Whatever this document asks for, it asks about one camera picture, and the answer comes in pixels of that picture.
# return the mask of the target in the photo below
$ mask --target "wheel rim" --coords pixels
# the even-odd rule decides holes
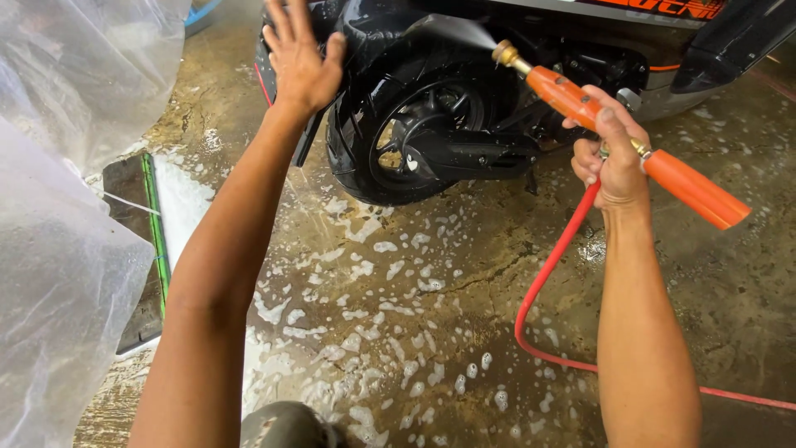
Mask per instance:
[[[475,88],[464,81],[440,81],[420,88],[395,107],[373,141],[370,164],[376,181],[393,190],[421,188],[438,179],[412,171],[406,142],[411,135],[434,125],[450,130],[478,130],[484,123],[484,105]]]

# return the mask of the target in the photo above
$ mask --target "scooter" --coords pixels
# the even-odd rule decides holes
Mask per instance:
[[[338,95],[310,120],[293,164],[304,164],[328,112],[332,173],[353,197],[380,206],[468,179],[525,176],[535,194],[533,164],[551,152],[546,142],[566,147],[591,136],[563,128],[564,117],[488,49],[416,26],[432,14],[482,24],[530,64],[616,96],[637,121],[699,104],[796,31],[796,0],[326,0],[309,8],[316,38],[341,31],[348,49]],[[263,23],[273,25],[265,11]],[[271,104],[278,93],[268,53],[260,36],[255,64]]]

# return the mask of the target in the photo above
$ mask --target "hand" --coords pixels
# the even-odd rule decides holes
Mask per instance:
[[[630,113],[602,89],[586,85],[583,90],[597,100],[603,109],[597,115],[597,133],[608,143],[611,155],[603,162],[597,152],[600,143],[580,139],[575,142],[575,156],[572,157],[572,170],[587,186],[597,182],[599,176],[602,186],[595,200],[595,206],[604,212],[622,209],[650,209],[650,192],[646,175],[642,171],[630,137],[635,137],[647,145],[650,137],[639,126]],[[566,128],[575,127],[570,119],[564,121]]]
[[[338,91],[345,37],[332,33],[326,43],[326,59],[321,59],[305,0],[288,0],[290,17],[281,3],[266,0],[276,30],[263,27],[263,37],[271,48],[268,59],[276,72],[277,102],[312,115],[330,103]]]

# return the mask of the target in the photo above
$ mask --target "kickstand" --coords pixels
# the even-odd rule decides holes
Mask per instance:
[[[525,191],[531,195],[539,195],[539,186],[537,185],[537,178],[533,176],[533,165],[525,172]]]

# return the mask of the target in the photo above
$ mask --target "spray gun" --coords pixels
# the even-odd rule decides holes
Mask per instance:
[[[521,73],[528,86],[561,115],[586,129],[596,130],[595,119],[602,106],[578,85],[550,69],[530,65],[508,40],[497,44],[492,59]],[[637,139],[631,139],[631,143],[649,177],[720,230],[734,226],[751,212],[748,206],[668,152],[652,150]],[[601,156],[608,153],[609,148],[603,145]],[[599,187],[593,187],[596,194]]]

